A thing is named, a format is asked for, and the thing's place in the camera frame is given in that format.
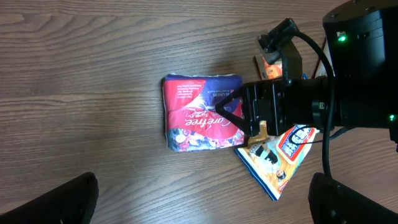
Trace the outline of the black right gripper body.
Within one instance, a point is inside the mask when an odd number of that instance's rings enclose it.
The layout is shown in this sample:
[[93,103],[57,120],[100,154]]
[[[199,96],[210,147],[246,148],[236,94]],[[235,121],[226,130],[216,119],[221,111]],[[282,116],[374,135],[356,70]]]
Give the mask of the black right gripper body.
[[280,136],[295,124],[314,124],[310,81],[302,79],[302,58],[296,46],[289,42],[277,53],[282,60],[280,78],[243,85],[242,130],[248,136],[259,134],[261,121],[272,136]]

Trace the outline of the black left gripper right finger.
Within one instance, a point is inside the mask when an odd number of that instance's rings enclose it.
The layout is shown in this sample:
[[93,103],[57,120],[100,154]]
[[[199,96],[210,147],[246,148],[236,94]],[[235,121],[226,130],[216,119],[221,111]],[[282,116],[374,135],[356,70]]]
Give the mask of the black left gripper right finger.
[[314,223],[397,223],[397,214],[353,189],[317,172],[308,201]]

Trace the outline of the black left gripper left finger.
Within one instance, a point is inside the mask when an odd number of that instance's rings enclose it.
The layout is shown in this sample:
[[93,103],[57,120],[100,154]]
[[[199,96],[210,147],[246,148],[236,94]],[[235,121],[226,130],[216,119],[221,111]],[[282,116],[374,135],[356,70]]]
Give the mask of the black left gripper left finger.
[[99,188],[86,172],[63,185],[1,215],[1,223],[89,223]]

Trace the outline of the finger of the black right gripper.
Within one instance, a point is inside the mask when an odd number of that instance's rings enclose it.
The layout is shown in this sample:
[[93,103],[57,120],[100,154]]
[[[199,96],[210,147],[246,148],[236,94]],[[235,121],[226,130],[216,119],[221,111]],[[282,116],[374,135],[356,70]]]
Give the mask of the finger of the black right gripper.
[[243,95],[242,88],[239,88],[239,89],[233,91],[226,98],[224,98],[223,100],[221,100],[220,102],[218,102],[215,105],[215,110],[219,115],[226,118],[228,121],[233,123],[237,128],[239,128],[240,130],[242,130],[245,133],[246,132],[245,120],[243,118],[241,118],[240,116],[236,116],[233,113],[230,113],[229,111],[227,111],[224,108],[228,103],[238,99],[242,95]]

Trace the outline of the red purple Carefree pack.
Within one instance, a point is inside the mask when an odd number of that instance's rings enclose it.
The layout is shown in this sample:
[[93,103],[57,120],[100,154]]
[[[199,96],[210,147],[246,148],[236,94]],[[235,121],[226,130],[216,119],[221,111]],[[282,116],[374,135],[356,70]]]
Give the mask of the red purple Carefree pack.
[[162,87],[167,146],[191,152],[241,145],[244,133],[219,115],[215,105],[242,84],[235,74],[167,75]]

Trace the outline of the small orange box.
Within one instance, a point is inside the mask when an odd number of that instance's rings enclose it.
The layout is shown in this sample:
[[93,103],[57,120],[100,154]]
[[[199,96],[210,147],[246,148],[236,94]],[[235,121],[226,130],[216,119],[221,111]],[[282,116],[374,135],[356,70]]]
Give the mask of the small orange box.
[[269,65],[262,55],[256,55],[254,58],[262,80],[275,79],[282,76],[281,60]]

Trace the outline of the yellow snack bag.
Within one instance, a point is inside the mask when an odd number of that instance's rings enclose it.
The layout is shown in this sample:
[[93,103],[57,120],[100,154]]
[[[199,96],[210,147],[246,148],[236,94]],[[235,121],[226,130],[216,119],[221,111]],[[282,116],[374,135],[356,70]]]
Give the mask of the yellow snack bag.
[[295,125],[281,136],[271,136],[266,123],[261,121],[259,134],[250,137],[246,147],[234,151],[265,193],[276,201],[318,133],[316,128]]

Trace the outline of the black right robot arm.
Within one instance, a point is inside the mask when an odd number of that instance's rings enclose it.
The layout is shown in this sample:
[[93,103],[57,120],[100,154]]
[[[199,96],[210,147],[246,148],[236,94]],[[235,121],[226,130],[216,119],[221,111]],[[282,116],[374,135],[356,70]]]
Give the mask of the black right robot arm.
[[247,83],[216,104],[216,112],[249,136],[267,123],[279,136],[296,124],[330,131],[386,128],[397,140],[397,1],[348,1],[323,18],[328,53],[291,18],[258,38],[282,76]]

